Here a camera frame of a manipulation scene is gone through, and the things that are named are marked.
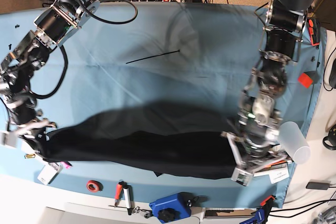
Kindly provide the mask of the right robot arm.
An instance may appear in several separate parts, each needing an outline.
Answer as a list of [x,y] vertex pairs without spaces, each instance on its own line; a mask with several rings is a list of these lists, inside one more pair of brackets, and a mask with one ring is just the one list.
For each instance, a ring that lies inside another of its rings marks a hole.
[[[1,98],[8,113],[7,125],[16,126],[13,131],[3,132],[5,141],[25,135],[31,137],[38,129],[56,127],[36,110],[37,101],[50,98],[59,90],[68,68],[63,44],[82,28],[99,5],[98,0],[55,0],[35,19],[36,29],[29,31],[1,62]],[[56,48],[64,59],[60,79],[49,94],[36,94],[30,88],[30,79]]]

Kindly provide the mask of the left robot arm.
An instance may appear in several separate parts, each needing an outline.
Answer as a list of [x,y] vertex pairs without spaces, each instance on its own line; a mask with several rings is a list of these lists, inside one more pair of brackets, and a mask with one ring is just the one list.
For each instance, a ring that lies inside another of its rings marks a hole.
[[308,8],[313,1],[271,0],[266,4],[266,18],[261,18],[265,46],[260,48],[260,59],[242,89],[234,131],[223,134],[236,162],[233,179],[253,175],[287,157],[283,151],[272,150],[282,121],[275,103],[286,90],[286,65],[299,59]]

